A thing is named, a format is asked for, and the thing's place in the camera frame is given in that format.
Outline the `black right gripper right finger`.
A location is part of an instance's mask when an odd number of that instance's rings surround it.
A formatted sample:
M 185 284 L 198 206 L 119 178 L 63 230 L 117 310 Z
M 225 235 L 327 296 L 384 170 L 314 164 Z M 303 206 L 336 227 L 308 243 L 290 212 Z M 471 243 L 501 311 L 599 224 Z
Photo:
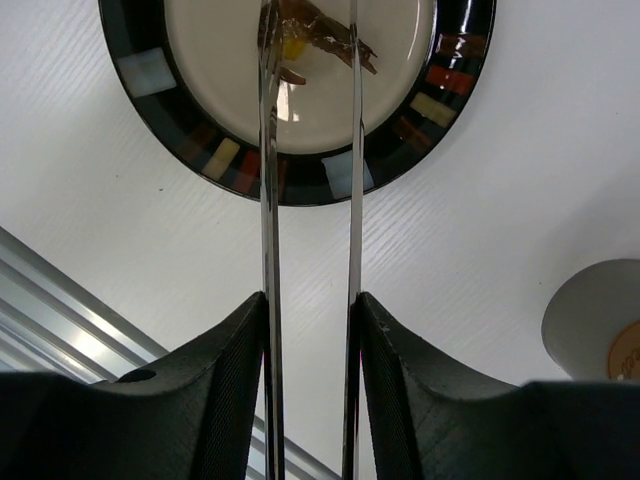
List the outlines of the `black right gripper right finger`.
M 635 479 L 639 387 L 514 386 L 459 362 L 359 297 L 364 385 L 381 479 Z

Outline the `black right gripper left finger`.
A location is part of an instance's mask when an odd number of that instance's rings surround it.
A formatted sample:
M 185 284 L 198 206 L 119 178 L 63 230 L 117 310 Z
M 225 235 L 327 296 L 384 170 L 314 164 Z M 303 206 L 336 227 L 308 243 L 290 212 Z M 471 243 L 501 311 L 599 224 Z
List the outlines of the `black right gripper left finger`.
M 114 382 L 1 377 L 5 479 L 242 479 L 263 356 L 266 299 Z

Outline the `metal serving tongs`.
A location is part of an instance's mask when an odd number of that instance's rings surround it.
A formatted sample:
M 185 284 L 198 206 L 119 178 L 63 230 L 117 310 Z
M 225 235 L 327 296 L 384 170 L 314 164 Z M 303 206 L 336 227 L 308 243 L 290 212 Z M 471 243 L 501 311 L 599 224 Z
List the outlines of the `metal serving tongs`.
M 277 96 L 283 52 L 283 8 L 279 1 L 263 1 L 258 24 L 258 100 L 260 203 L 263 287 L 268 304 L 264 350 L 265 476 L 285 477 L 284 386 L 279 252 L 279 187 Z M 359 477 L 359 399 L 361 326 L 359 295 L 362 277 L 364 122 L 362 63 L 358 36 L 358 3 L 350 3 L 349 45 L 353 54 L 353 139 L 350 205 L 349 282 L 346 329 L 342 473 Z

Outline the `brown cooked shrimp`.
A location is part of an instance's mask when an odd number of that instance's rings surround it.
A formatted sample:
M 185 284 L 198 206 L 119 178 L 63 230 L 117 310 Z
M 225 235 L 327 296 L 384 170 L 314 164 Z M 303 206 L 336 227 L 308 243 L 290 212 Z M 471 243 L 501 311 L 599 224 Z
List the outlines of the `brown cooked shrimp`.
M 308 46 L 322 50 L 353 67 L 354 52 L 348 27 L 324 13 L 312 1 L 269 1 L 261 5 L 256 38 L 260 60 L 269 57 L 267 49 L 274 33 L 281 33 L 281 58 L 295 62 Z

